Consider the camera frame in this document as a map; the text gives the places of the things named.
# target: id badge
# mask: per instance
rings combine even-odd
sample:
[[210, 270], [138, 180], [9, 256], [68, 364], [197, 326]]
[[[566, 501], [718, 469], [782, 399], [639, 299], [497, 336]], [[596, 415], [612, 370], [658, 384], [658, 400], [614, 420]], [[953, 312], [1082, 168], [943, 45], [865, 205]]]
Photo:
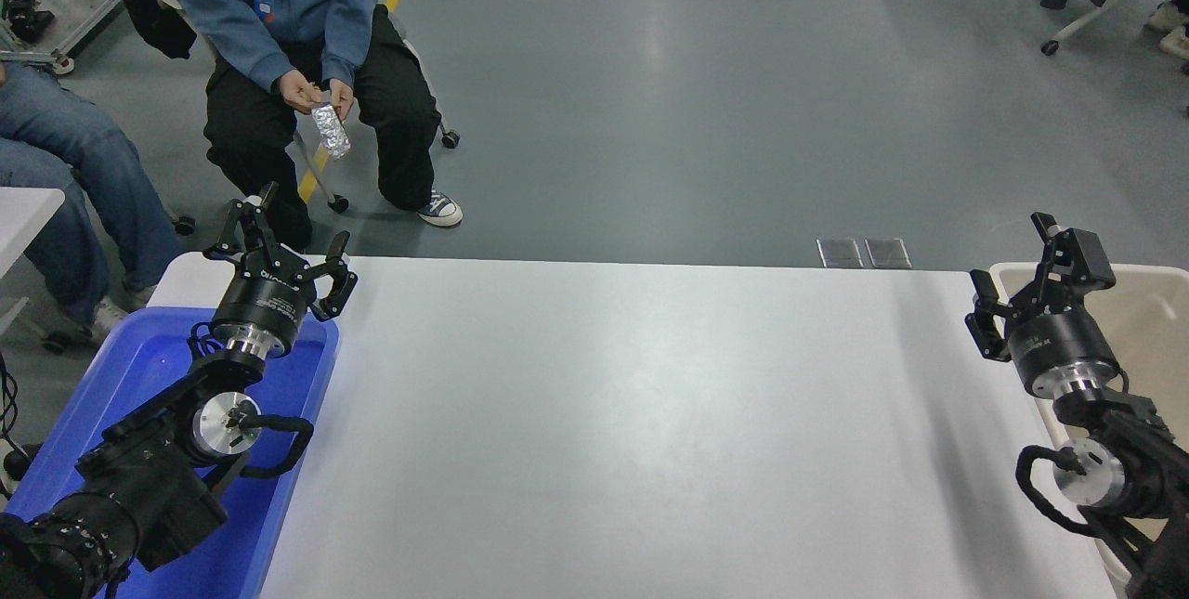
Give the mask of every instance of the id badge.
[[259, 15], [265, 25], [277, 18], [276, 12], [272, 12], [272, 0], [252, 0], [252, 2], [256, 2], [256, 15]]

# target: seated person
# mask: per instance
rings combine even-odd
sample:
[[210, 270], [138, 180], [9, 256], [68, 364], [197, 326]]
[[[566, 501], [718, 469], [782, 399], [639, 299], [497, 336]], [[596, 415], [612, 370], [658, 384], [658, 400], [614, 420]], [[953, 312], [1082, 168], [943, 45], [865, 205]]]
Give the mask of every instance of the seated person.
[[0, 184], [65, 193], [25, 256], [63, 314], [96, 345], [127, 314], [107, 295], [107, 261], [83, 194], [119, 247], [132, 308], [149, 302], [182, 253], [136, 146], [115, 121], [50, 71], [18, 62], [0, 62]]
[[[178, 0], [216, 50], [207, 83], [207, 158], [243, 194], [279, 185], [269, 209], [277, 240], [309, 245], [309, 213], [285, 153], [296, 125], [328, 96], [376, 131], [379, 193], [397, 209], [453, 227], [463, 209], [434, 189], [429, 160], [441, 115], [416, 57], [378, 0]], [[315, 83], [329, 88], [329, 95]]]

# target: gray floor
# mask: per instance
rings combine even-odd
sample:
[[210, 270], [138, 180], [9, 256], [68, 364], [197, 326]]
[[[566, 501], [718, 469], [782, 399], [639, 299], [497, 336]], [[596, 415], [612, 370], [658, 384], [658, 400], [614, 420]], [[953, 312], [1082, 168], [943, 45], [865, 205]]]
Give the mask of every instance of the gray floor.
[[[1133, 0], [1044, 57], [1090, 10], [1036, 0], [402, 0], [463, 146], [435, 151], [467, 219], [438, 231], [375, 191], [375, 141], [315, 202], [316, 240], [367, 256], [699, 265], [820, 265], [818, 238], [902, 238], [917, 269], [1033, 260], [1049, 210], [1099, 232], [1114, 261], [1189, 267], [1182, 210], [1189, 78]], [[65, 86], [140, 146], [206, 246], [234, 196], [206, 163], [200, 50], [171, 62], [126, 19]], [[27, 264], [4, 295], [51, 303]], [[87, 365], [2, 340], [23, 435], [44, 434]]]

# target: aluminum foil package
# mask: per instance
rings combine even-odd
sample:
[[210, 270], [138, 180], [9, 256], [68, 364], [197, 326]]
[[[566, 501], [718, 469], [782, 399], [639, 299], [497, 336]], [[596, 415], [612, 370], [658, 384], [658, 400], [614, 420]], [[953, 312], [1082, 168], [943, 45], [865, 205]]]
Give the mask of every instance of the aluminum foil package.
[[340, 159], [351, 151], [351, 143], [347, 132], [342, 128], [342, 121], [331, 105], [320, 105], [310, 112], [314, 116], [314, 125], [317, 125], [317, 133], [322, 137], [322, 146], [331, 159]]

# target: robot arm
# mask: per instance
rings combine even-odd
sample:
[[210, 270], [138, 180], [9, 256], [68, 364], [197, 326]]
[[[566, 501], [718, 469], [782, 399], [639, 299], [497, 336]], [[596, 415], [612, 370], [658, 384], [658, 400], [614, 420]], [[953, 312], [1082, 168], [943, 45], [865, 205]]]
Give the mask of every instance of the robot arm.
[[[974, 311], [967, 327], [986, 359], [1014, 362], [1025, 391], [1050, 399], [1057, 420], [1087, 430], [1058, 450], [1030, 446], [1017, 481], [1037, 509], [1070, 532], [1101, 538], [1132, 574], [1132, 599], [1189, 595], [1189, 454], [1172, 442], [1147, 397], [1127, 392], [1119, 366], [1083, 300], [1115, 284], [1092, 232], [1064, 229], [1032, 214], [1044, 242], [1033, 280], [1000, 303], [990, 275], [973, 270]], [[999, 332], [996, 317], [1002, 320]], [[1108, 384], [1121, 376], [1122, 391]], [[1053, 464], [1062, 494], [1086, 523], [1065, 518], [1032, 486], [1037, 460]], [[1156, 541], [1125, 518], [1168, 518]]]
[[[89, 599], [105, 585], [114, 597], [133, 560], [151, 572], [222, 525], [219, 498], [237, 478], [271, 479], [297, 464], [310, 422], [265, 415], [245, 391], [264, 378], [265, 359], [289, 353], [307, 308], [320, 321], [338, 316], [357, 277], [345, 232], [314, 269], [278, 246], [263, 214], [271, 196], [272, 185], [260, 206], [227, 206], [232, 229], [207, 257], [233, 260], [235, 277], [190, 338], [188, 373], [103, 430], [76, 465], [82, 488], [29, 523], [0, 515], [0, 597]], [[326, 300], [316, 300], [319, 276], [334, 278]], [[203, 326], [209, 335], [199, 336]], [[247, 465], [262, 429], [295, 434], [275, 467]]]

